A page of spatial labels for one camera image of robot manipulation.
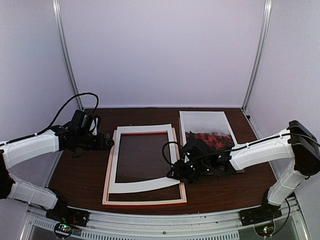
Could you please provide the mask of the clear acrylic sheet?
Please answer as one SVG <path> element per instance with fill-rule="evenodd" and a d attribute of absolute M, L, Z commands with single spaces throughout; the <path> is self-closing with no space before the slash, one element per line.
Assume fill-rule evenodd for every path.
<path fill-rule="evenodd" d="M 116 183 L 132 183 L 165 177 L 171 169 L 164 160 L 162 147 L 167 143 L 168 134 L 123 134 L 120 138 Z M 180 198 L 179 185 L 152 191 L 134 193 L 111 193 L 114 202 L 167 201 Z"/>

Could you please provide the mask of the pink wooden picture frame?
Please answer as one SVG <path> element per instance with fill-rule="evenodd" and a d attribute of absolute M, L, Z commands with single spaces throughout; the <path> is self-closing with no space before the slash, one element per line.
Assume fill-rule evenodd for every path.
<path fill-rule="evenodd" d="M 178 146 L 174 144 L 177 140 L 175 128 L 172 127 L 175 132 L 175 138 L 173 141 L 168 140 L 162 149 L 162 156 L 164 160 L 170 165 L 174 164 L 179 157 Z M 159 206 L 179 206 L 185 205 L 187 203 L 187 195 L 185 190 L 185 185 L 183 182 L 180 182 L 179 185 L 179 193 L 180 198 L 173 200 L 158 200 L 158 201 L 111 201 L 109 200 L 109 196 L 111 193 L 105 194 L 103 189 L 102 195 L 102 204 L 106 207 L 115 207 L 115 208 L 140 208 L 140 207 L 159 207 Z"/>

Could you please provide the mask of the red landscape photo print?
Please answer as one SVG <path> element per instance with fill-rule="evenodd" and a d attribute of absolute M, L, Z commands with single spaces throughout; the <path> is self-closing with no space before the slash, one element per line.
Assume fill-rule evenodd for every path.
<path fill-rule="evenodd" d="M 180 111 L 179 126 L 183 145 L 191 137 L 203 140 L 215 150 L 238 144 L 224 111 Z"/>

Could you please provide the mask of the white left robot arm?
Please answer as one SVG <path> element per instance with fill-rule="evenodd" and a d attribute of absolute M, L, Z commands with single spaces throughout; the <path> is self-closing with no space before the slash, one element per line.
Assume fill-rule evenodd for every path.
<path fill-rule="evenodd" d="M 71 121 L 51 125 L 46 130 L 0 144 L 0 197 L 15 199 L 51 210 L 61 222 L 72 218 L 66 201 L 46 187 L 40 187 L 14 176 L 12 167 L 33 158 L 55 152 L 77 149 L 109 151 L 114 145 L 109 134 L 98 132 L 101 118 L 76 110 Z"/>

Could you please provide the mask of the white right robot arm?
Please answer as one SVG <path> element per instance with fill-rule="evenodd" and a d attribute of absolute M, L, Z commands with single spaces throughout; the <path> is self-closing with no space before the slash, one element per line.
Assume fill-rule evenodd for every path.
<path fill-rule="evenodd" d="M 297 120 L 272 136 L 222 150 L 214 150 L 202 139 L 192 137 L 179 154 L 181 159 L 170 165 L 166 176 L 184 183 L 196 183 L 205 175 L 224 176 L 265 162 L 290 159 L 287 169 L 265 191 L 256 210 L 261 221 L 268 220 L 303 180 L 320 171 L 320 144 Z"/>

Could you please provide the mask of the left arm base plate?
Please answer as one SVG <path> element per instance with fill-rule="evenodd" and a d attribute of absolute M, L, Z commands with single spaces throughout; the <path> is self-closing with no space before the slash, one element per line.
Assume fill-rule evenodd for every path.
<path fill-rule="evenodd" d="M 86 227 L 90 213 L 86 210 L 80 210 L 75 208 L 67 207 L 66 214 L 62 215 L 53 209 L 46 209 L 45 216 L 48 219 L 58 221 L 68 226 L 74 227 Z"/>

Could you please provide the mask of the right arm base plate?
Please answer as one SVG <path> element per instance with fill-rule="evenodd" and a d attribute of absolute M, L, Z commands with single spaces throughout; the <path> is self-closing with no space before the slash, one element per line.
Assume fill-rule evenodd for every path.
<path fill-rule="evenodd" d="M 255 225 L 263 222 L 271 221 L 282 216 L 281 210 L 275 212 L 263 211 L 259 207 L 241 210 L 239 217 L 242 226 Z"/>

